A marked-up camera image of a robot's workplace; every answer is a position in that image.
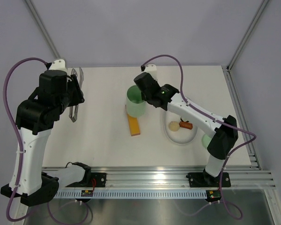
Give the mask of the metal tongs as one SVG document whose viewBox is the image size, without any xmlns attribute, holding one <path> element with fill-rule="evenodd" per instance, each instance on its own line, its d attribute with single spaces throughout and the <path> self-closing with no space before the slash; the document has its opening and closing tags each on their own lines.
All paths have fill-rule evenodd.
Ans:
<svg viewBox="0 0 281 225">
<path fill-rule="evenodd" d="M 71 93 L 71 102 L 69 104 L 69 118 L 72 122 L 76 122 L 78 119 L 78 109 L 79 104 L 83 103 L 84 97 L 83 92 L 81 90 L 83 81 L 84 81 L 84 72 L 82 68 L 79 68 L 79 75 L 77 71 L 72 68 L 71 71 L 71 82 L 70 82 L 70 90 Z"/>
</svg>

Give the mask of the green lunch cup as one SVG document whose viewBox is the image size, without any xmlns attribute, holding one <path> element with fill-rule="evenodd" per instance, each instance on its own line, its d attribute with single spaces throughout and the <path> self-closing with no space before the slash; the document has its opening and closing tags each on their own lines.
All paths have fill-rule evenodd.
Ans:
<svg viewBox="0 0 281 225">
<path fill-rule="evenodd" d="M 138 118 L 145 113 L 146 102 L 142 99 L 140 89 L 134 85 L 126 92 L 126 112 L 134 118 Z"/>
</svg>

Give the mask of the cream steamed bun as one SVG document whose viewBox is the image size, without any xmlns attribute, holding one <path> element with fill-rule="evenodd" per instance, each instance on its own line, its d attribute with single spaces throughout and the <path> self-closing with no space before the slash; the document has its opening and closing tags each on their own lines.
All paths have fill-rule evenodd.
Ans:
<svg viewBox="0 0 281 225">
<path fill-rule="evenodd" d="M 170 131 L 177 132 L 180 129 L 180 124 L 177 121 L 171 121 L 168 127 Z"/>
</svg>

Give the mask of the brown sausage piece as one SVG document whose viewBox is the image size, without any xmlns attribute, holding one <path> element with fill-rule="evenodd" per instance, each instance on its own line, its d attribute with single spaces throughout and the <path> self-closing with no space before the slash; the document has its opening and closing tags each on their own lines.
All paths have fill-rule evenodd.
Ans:
<svg viewBox="0 0 281 225">
<path fill-rule="evenodd" d="M 181 128 L 185 128 L 185 129 L 189 129 L 189 130 L 193 129 L 192 123 L 189 123 L 189 122 L 180 121 L 179 125 Z"/>
</svg>

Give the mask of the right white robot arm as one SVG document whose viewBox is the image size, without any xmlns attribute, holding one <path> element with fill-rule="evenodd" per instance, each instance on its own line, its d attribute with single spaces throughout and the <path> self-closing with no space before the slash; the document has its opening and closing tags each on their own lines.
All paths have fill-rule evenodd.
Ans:
<svg viewBox="0 0 281 225">
<path fill-rule="evenodd" d="M 237 126 L 236 119 L 229 115 L 226 118 L 213 116 L 211 112 L 182 97 L 175 87 L 158 82 L 147 72 L 133 80 L 141 91 L 142 99 L 155 108 L 177 114 L 200 128 L 209 138 L 207 151 L 210 154 L 208 163 L 200 175 L 201 183 L 208 187 L 218 186 L 224 161 L 238 140 L 238 133 L 230 126 Z"/>
</svg>

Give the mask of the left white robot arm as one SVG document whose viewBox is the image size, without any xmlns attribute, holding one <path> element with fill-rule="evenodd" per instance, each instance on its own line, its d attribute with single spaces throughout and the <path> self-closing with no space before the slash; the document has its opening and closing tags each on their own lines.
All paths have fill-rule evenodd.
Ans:
<svg viewBox="0 0 281 225">
<path fill-rule="evenodd" d="M 19 183 L 16 177 L 3 186 L 1 194 L 20 197 L 32 207 L 51 201 L 59 188 L 85 187 L 92 182 L 90 166 L 75 162 L 55 173 L 42 171 L 45 147 L 54 122 L 67 107 L 84 102 L 77 77 L 62 70 L 47 70 L 39 76 L 39 86 L 17 108 L 16 128 L 21 132 L 22 149 L 16 162 L 22 163 Z"/>
</svg>

